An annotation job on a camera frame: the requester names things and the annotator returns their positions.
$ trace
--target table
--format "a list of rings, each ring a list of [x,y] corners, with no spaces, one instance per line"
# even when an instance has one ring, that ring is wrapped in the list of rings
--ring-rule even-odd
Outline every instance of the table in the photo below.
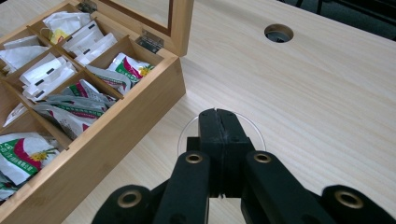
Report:
[[[29,1],[36,7],[20,11],[18,1],[5,2],[0,34],[59,2]],[[274,23],[289,26],[294,38],[266,39],[264,29]],[[195,0],[182,66],[187,94],[64,224],[91,222],[119,187],[161,184],[184,126],[213,107],[252,120],[266,149],[307,189],[350,186],[396,217],[394,42],[277,1]],[[244,222],[239,200],[211,200],[209,209],[209,223]]]

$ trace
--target metal hinge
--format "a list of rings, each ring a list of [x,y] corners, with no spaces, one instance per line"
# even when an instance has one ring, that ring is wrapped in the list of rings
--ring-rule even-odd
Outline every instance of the metal hinge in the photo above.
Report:
[[[136,40],[136,43],[153,53],[157,53],[158,50],[163,48],[163,39],[147,30],[143,30],[142,35]]]
[[[78,4],[78,10],[82,12],[93,13],[97,11],[98,6],[91,0],[83,0],[80,4]]]

